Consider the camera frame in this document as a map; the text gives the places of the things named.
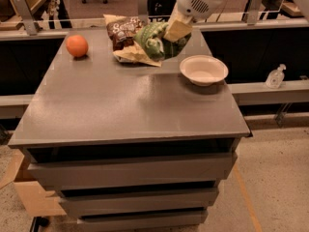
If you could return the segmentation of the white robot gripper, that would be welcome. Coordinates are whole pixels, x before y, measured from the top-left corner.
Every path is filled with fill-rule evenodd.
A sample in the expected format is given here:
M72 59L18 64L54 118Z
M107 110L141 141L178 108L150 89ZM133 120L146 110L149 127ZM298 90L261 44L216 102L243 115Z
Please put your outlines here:
M176 0L175 9L168 20L163 38L169 42L190 34L192 20L207 19L226 0Z

